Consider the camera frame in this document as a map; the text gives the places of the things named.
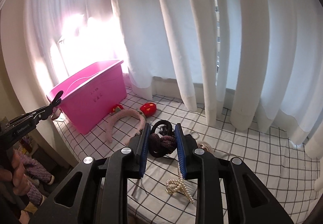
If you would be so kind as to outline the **person's left hand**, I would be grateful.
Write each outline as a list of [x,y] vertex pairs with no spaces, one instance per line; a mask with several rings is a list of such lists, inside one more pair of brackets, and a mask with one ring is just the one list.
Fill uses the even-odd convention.
[[1,181],[12,182],[14,185],[13,192],[15,195],[26,195],[30,190],[30,185],[25,175],[25,168],[20,160],[18,151],[14,151],[13,153],[12,167],[13,172],[1,168]]

